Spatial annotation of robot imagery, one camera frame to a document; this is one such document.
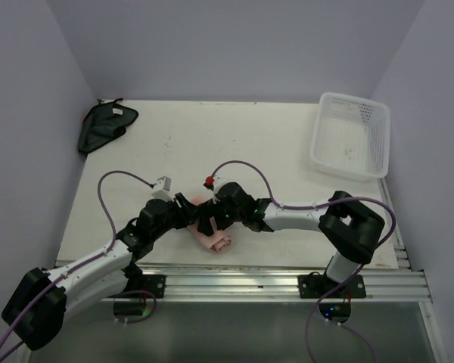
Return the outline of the black cloth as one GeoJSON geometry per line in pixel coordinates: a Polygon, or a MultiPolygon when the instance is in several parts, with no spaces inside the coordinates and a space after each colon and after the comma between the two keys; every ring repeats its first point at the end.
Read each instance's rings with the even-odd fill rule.
{"type": "Polygon", "coordinates": [[[98,100],[82,122],[77,150],[84,155],[121,138],[138,119],[139,112],[122,104],[123,99],[98,100]]]}

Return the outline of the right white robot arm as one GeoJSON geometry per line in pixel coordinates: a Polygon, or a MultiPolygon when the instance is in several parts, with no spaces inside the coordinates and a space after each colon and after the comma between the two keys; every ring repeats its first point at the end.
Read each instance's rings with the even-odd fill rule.
{"type": "Polygon", "coordinates": [[[384,219],[355,197],[336,191],[310,206],[282,206],[269,198],[255,199],[236,182],[218,188],[213,198],[198,205],[196,231],[212,237],[235,223],[254,232],[316,231],[336,249],[322,278],[329,296],[340,296],[358,267],[371,262],[385,226],[384,219]]]}

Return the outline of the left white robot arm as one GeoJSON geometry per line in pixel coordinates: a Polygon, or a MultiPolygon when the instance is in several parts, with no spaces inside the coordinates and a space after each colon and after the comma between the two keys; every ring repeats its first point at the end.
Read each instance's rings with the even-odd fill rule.
{"type": "Polygon", "coordinates": [[[142,279],[128,269],[165,233],[193,225],[200,216],[200,206],[180,193],[170,201],[149,200],[138,217],[99,250],[61,268],[28,271],[4,307],[2,319],[29,349],[41,349],[58,335],[73,309],[120,292],[137,295],[142,279]]]}

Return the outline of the pink towel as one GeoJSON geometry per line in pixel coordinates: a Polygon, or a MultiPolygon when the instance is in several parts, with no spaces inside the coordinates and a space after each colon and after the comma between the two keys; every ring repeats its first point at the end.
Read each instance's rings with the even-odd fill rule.
{"type": "Polygon", "coordinates": [[[210,224],[214,231],[211,236],[206,236],[205,234],[198,232],[197,222],[193,225],[189,225],[188,230],[193,234],[196,241],[203,247],[213,251],[214,253],[223,253],[231,246],[231,235],[228,231],[218,230],[213,217],[210,219],[210,224]]]}

